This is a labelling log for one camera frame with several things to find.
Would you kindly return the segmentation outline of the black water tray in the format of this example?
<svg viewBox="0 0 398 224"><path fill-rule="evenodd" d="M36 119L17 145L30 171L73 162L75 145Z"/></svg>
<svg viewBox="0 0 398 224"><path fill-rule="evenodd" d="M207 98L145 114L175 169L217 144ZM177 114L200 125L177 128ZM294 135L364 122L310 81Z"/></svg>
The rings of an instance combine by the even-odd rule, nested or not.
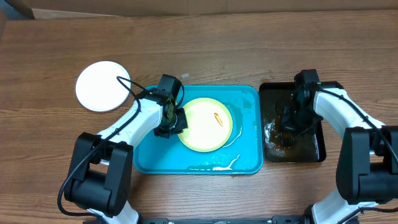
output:
<svg viewBox="0 0 398 224"><path fill-rule="evenodd" d="M263 83L259 87L264 157L269 162L322 162L326 148L321 122L297 136L279 131L284 106L294 90L292 82Z"/></svg>

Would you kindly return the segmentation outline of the yellow plate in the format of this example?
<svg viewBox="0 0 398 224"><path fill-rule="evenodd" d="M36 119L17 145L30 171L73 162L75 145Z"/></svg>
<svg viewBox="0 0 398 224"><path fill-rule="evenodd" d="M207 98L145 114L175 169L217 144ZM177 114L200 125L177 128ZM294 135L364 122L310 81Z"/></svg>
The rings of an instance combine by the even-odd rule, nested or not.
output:
<svg viewBox="0 0 398 224"><path fill-rule="evenodd" d="M212 98L196 98L183 106L188 128L178 135L181 142L196 152L211 152L223 146L233 130L227 107Z"/></svg>

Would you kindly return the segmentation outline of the white plate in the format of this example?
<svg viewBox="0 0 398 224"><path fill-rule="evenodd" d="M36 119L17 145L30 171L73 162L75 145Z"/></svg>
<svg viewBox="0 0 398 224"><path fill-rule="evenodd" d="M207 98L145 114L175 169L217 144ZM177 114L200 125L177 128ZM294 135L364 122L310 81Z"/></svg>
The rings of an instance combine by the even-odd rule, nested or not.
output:
<svg viewBox="0 0 398 224"><path fill-rule="evenodd" d="M119 83L131 87L130 76L120 64L112 61L93 63L82 71L76 81L75 93L78 101L88 110L111 111L121 106L129 91Z"/></svg>

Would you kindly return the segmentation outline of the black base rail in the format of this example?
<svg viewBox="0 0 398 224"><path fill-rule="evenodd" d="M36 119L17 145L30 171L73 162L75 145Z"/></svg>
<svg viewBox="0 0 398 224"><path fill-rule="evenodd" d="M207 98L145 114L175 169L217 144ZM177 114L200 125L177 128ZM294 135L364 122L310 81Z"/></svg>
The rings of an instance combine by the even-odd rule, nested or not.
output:
<svg viewBox="0 0 398 224"><path fill-rule="evenodd" d="M273 216L272 218L232 219L232 220L168 220L166 218L141 218L138 224L310 224L304 216Z"/></svg>

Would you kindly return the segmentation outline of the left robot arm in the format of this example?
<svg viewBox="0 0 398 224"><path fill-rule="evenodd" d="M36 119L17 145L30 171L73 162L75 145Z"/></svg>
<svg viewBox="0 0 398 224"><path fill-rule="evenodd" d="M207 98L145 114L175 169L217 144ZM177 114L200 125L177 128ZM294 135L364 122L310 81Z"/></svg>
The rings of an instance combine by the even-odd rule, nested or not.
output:
<svg viewBox="0 0 398 224"><path fill-rule="evenodd" d="M170 138L187 129L184 94L182 82L164 74L157 87L143 88L112 126L99 134L80 134L57 196L58 209L71 217L94 217L95 223L138 223L139 214L128 202L133 151L149 133Z"/></svg>

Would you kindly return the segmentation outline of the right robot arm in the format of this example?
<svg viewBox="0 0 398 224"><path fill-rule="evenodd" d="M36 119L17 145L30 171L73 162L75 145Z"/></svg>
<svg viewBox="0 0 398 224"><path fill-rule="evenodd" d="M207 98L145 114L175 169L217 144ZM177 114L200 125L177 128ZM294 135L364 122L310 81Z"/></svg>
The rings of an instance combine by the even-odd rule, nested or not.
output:
<svg viewBox="0 0 398 224"><path fill-rule="evenodd" d="M308 208L310 223L354 223L365 211L397 198L397 126L362 110L338 82L321 82L315 69L294 77L294 92L280 116L279 131L291 138L314 133L326 120L342 139L336 188Z"/></svg>

